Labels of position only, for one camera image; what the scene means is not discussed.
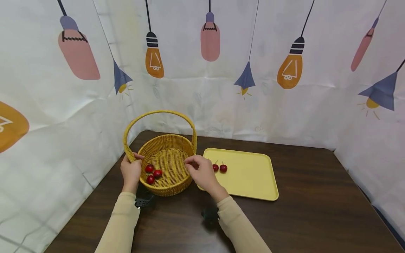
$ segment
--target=yellow wicker basket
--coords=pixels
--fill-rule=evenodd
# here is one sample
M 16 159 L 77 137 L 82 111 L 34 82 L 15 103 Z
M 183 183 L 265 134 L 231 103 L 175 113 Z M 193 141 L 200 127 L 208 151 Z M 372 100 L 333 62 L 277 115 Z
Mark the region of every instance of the yellow wicker basket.
M 152 111 L 145 113 L 134 119 L 126 128 L 124 133 L 124 151 L 129 161 L 135 161 L 132 150 L 128 147 L 127 137 L 131 127 L 140 119 L 154 113 L 171 113 L 185 119 L 193 129 L 192 142 L 183 136 L 177 134 L 165 134 L 153 138 L 145 143 L 138 154 L 145 156 L 142 160 L 141 183 L 145 185 L 153 194 L 163 197 L 169 197 L 184 191 L 191 184 L 191 176 L 185 167 L 184 160 L 197 151 L 197 133 L 193 122 L 184 114 L 175 111 Z M 150 175 L 145 172 L 145 167 L 152 164 L 155 170 L 161 170 L 162 177 L 155 180 L 153 185 L 146 182 Z

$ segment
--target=plastic tray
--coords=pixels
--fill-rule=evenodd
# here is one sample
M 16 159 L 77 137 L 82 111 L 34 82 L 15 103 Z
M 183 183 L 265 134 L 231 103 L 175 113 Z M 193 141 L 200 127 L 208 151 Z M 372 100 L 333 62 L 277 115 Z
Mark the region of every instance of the plastic tray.
M 208 148 L 204 157 L 218 166 L 224 162 L 226 173 L 216 172 L 218 182 L 230 195 L 274 201 L 278 199 L 276 179 L 270 157 L 264 154 Z

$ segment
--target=beige sleeve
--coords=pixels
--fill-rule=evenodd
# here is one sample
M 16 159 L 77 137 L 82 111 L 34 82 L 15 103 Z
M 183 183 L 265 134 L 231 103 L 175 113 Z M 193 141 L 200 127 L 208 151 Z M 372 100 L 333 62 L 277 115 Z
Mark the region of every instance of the beige sleeve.
M 135 199 L 135 195 L 129 192 L 118 196 L 95 253 L 131 252 L 134 229 L 140 213 L 135 206 Z
M 269 247 L 231 196 L 217 204 L 220 225 L 237 253 L 270 252 Z

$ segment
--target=pendant lamp drawing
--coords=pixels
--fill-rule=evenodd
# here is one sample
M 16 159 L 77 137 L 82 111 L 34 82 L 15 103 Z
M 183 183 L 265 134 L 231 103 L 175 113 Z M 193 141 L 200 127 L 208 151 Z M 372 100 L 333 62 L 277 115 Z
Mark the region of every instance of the pendant lamp drawing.
M 117 62 L 114 60 L 114 87 L 115 87 L 115 94 L 120 94 L 119 100 L 121 101 L 123 99 L 123 93 L 127 96 L 129 96 L 128 93 L 125 92 L 125 89 L 128 90 L 133 90 L 131 88 L 131 85 L 127 85 L 132 81 L 132 78 L 130 78 L 127 74 L 124 73 L 119 67 Z
M 62 0 L 58 0 L 63 16 L 60 24 L 63 31 L 58 43 L 73 74 L 83 80 L 99 80 L 100 73 L 86 35 L 79 31 L 73 18 L 66 14 Z
M 259 10 L 259 0 L 257 1 L 256 17 L 255 17 L 254 26 L 253 26 L 252 42 L 250 43 L 249 59 L 247 61 L 245 69 L 242 72 L 242 75 L 238 78 L 238 80 L 234 84 L 234 85 L 241 87 L 241 92 L 239 92 L 237 94 L 241 94 L 243 96 L 243 99 L 245 99 L 245 94 L 251 96 L 251 94 L 249 94 L 247 92 L 247 89 L 249 89 L 250 87 L 256 86 L 254 83 L 254 80 L 253 80 L 252 69 L 250 68 L 250 55 L 252 54 L 254 28 L 256 27 L 256 19 L 257 19 L 258 10 Z
M 213 62 L 220 56 L 221 33 L 220 28 L 214 22 L 214 14 L 211 12 L 211 0 L 208 0 L 208 13 L 205 15 L 205 24 L 201 28 L 201 55 L 209 62 Z
M 301 36 L 298 37 L 294 41 L 291 46 L 290 53 L 280 66 L 280 69 L 277 73 L 277 82 L 280 84 L 281 87 L 284 89 L 292 89 L 297 86 L 298 82 L 301 79 L 301 75 L 303 72 L 303 58 L 302 53 L 304 51 L 304 30 L 305 26 L 307 25 L 309 15 L 311 14 L 312 7 L 315 0 L 312 1 L 311 8 L 309 9 L 309 13 L 307 15 L 307 19 L 305 20 L 303 30 L 301 32 Z
M 158 38 L 152 32 L 151 20 L 149 16 L 148 0 L 145 0 L 146 12 L 148 16 L 149 32 L 146 35 L 146 44 L 148 49 L 146 50 L 145 66 L 149 75 L 162 78 L 164 76 L 164 69 L 162 58 L 160 57 Z
M 394 91 L 396 78 L 398 76 L 398 71 L 400 71 L 404 63 L 405 60 L 402 61 L 402 63 L 399 65 L 398 69 L 394 73 L 390 74 L 386 78 L 383 78 L 382 80 L 376 82 L 370 88 L 359 93 L 359 95 L 368 97 L 365 103 L 358 104 L 365 105 L 362 110 L 368 108 L 366 116 L 369 113 L 369 109 L 376 109 L 379 106 L 387 108 L 391 111 L 394 110 Z
M 352 72 L 354 72 L 357 69 L 357 67 L 359 66 L 361 60 L 364 57 L 364 54 L 366 53 L 366 51 L 371 43 L 371 40 L 374 37 L 375 27 L 377 26 L 379 17 L 381 15 L 382 10 L 385 7 L 386 2 L 387 2 L 387 0 L 385 0 L 384 4 L 380 10 L 380 13 L 378 14 L 377 18 L 374 20 L 373 25 L 371 26 L 370 30 L 366 33 L 366 35 L 363 37 L 363 39 L 360 42 L 360 45 L 358 46 L 358 49 L 356 51 L 356 54 L 354 55 L 352 64 L 350 65 L 350 69 L 352 70 Z

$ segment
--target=left hand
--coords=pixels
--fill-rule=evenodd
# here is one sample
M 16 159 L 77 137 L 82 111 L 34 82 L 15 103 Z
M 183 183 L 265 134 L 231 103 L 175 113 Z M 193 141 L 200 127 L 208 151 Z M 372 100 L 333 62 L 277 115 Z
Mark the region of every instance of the left hand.
M 139 178 L 141 177 L 142 171 L 142 159 L 145 157 L 143 155 L 138 155 L 133 152 L 135 158 L 137 159 L 133 163 L 130 163 L 128 156 L 125 155 L 121 162 L 121 173 L 124 178 L 124 187 L 122 187 L 122 192 L 130 192 L 136 194 L 138 189 Z

